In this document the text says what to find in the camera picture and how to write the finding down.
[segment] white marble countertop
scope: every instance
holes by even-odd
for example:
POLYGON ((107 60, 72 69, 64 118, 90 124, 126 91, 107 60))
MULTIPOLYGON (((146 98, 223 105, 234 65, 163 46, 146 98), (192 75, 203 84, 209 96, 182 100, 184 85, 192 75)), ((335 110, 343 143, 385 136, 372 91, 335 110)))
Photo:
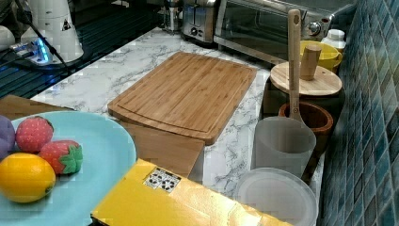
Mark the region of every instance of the white marble countertop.
POLYGON ((249 170, 264 84, 270 75, 266 69, 215 49, 201 48, 182 40, 179 35, 171 36, 154 28, 32 100, 110 117, 107 113, 110 101, 178 51, 227 59, 258 70, 254 82, 217 142, 204 150, 203 184, 231 197, 239 177, 249 170))

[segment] yellow box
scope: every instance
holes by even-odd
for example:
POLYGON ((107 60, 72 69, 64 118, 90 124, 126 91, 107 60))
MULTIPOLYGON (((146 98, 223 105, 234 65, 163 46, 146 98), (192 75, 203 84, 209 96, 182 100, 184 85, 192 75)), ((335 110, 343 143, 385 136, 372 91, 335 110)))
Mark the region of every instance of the yellow box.
POLYGON ((91 217, 109 226, 291 226, 141 159, 91 217))

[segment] oven window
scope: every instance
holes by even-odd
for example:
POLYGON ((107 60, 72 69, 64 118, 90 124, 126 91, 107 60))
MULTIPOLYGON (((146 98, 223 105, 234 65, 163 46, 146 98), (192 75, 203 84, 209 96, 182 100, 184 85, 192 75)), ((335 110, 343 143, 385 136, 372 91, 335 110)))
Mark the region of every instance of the oven window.
POLYGON ((227 2, 221 38, 288 60, 287 15, 227 2))

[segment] appliance knob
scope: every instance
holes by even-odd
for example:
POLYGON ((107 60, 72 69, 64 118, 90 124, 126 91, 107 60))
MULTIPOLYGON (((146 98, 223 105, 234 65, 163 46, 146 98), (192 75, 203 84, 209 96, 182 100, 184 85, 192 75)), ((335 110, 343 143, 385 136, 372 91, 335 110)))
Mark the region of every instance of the appliance knob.
POLYGON ((191 35, 192 36, 196 36, 197 35, 197 33, 198 33, 198 30, 197 30, 197 28, 195 28, 195 27, 193 27, 193 28, 191 28, 191 35))
POLYGON ((306 27, 308 28, 308 34, 310 36, 316 36, 322 30, 322 26, 317 22, 309 23, 306 27))

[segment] light blue plate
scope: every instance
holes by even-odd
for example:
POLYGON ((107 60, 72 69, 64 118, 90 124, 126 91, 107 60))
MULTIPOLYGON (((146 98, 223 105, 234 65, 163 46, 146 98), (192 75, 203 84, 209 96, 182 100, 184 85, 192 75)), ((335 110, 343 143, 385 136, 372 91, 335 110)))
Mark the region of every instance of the light blue plate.
MULTIPOLYGON (((73 139, 82 145, 82 168, 71 176, 57 176, 53 191, 37 202, 15 203, 0 195, 0 225, 87 226, 90 212, 135 163, 135 144, 123 127, 100 115, 39 115, 53 124, 52 140, 73 139)), ((17 128, 23 119, 12 124, 17 128)))

